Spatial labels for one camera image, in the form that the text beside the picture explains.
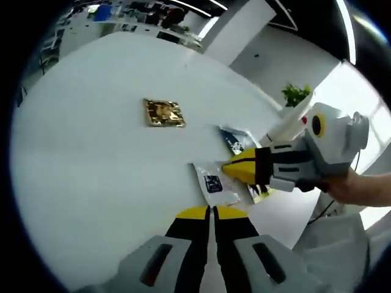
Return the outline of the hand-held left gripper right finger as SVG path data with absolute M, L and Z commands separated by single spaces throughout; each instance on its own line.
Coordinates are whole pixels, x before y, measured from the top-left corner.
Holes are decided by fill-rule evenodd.
M 227 292 L 320 292 L 303 260 L 270 235 L 260 235 L 239 209 L 215 206 L 217 261 Z

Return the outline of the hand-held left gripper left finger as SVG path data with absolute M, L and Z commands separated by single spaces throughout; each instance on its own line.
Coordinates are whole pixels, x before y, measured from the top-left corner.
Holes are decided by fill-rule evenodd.
M 199 292 L 207 260 L 209 206 L 181 211 L 119 265 L 118 292 Z

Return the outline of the person's right hand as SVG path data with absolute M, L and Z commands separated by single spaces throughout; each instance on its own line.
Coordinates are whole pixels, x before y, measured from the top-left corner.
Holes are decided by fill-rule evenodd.
M 366 205 L 367 179 L 350 170 L 341 176 L 330 176 L 321 180 L 331 198 L 341 204 Z

